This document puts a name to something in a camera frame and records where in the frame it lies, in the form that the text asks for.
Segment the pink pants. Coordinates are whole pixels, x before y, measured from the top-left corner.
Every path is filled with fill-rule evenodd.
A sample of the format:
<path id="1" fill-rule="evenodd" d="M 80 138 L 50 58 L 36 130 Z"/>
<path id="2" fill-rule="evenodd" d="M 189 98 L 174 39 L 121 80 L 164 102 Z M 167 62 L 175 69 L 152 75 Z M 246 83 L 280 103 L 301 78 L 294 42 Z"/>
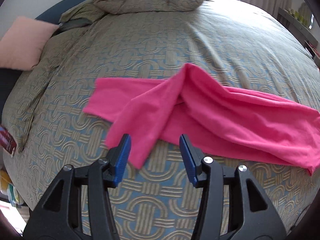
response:
<path id="1" fill-rule="evenodd" d="M 186 134 L 203 152 L 226 158 L 319 167 L 319 111 L 255 90 L 221 85 L 187 63 L 167 80 L 98 78 L 84 112 L 111 122 L 105 144 L 132 139 L 129 162 L 142 168 L 156 142 Z"/>

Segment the red smartphone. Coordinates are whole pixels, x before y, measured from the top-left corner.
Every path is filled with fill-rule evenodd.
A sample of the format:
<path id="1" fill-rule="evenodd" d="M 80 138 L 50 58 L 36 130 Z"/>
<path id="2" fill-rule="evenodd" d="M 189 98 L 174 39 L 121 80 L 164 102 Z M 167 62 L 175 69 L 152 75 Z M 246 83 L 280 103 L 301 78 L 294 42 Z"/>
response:
<path id="1" fill-rule="evenodd" d="M 17 149 L 17 144 L 13 136 L 3 126 L 0 127 L 0 143 L 2 148 L 9 153 L 14 155 Z"/>

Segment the patterned bed cover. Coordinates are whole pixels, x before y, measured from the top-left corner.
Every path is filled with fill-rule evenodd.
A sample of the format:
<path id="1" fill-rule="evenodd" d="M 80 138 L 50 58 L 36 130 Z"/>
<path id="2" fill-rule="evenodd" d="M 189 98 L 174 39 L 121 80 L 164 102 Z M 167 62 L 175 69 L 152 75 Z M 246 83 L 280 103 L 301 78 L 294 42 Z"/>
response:
<path id="1" fill-rule="evenodd" d="M 2 125 L 25 145 L 3 159 L 29 208 L 63 165 L 85 166 L 106 155 L 110 124 L 82 112 L 96 78 L 167 79 L 186 62 L 224 86 L 319 110 L 316 64 L 287 29 L 257 7 L 214 0 L 190 12 L 106 15 L 53 36 L 39 65 L 22 73 L 6 100 Z M 319 189 L 319 169 L 309 176 L 298 167 L 214 158 L 226 166 L 247 165 L 288 232 Z M 178 146 L 158 141 L 143 168 L 128 164 L 109 194 L 121 239 L 190 239 L 201 189 L 189 183 Z"/>

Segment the pink pillow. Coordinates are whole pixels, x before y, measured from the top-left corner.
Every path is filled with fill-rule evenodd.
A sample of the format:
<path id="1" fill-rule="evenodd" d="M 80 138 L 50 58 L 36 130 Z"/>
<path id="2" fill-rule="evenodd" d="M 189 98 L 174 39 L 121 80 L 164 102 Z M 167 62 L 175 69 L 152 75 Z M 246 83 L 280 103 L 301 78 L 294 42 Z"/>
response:
<path id="1" fill-rule="evenodd" d="M 30 71 L 58 25 L 19 16 L 1 39 L 1 68 Z"/>

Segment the blue headboard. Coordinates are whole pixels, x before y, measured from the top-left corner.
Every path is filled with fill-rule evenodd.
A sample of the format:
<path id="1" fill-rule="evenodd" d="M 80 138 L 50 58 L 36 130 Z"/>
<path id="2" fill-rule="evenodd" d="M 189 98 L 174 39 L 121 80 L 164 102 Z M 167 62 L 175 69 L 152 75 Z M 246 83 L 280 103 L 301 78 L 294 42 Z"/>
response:
<path id="1" fill-rule="evenodd" d="M 59 24 L 61 15 L 72 7 L 80 4 L 85 0 L 62 0 L 51 8 L 47 9 L 36 20 L 44 21 L 52 24 Z"/>

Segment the green bottles on desk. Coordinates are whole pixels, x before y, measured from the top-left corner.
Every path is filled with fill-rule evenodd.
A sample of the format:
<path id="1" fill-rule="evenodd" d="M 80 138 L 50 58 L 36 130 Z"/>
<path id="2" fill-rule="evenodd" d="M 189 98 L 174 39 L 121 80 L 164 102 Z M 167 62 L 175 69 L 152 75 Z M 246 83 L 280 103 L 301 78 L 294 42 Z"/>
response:
<path id="1" fill-rule="evenodd" d="M 308 7 L 308 5 L 303 2 L 298 10 L 289 9 L 286 10 L 291 16 L 298 20 L 306 28 L 311 29 L 313 26 L 314 16 Z"/>

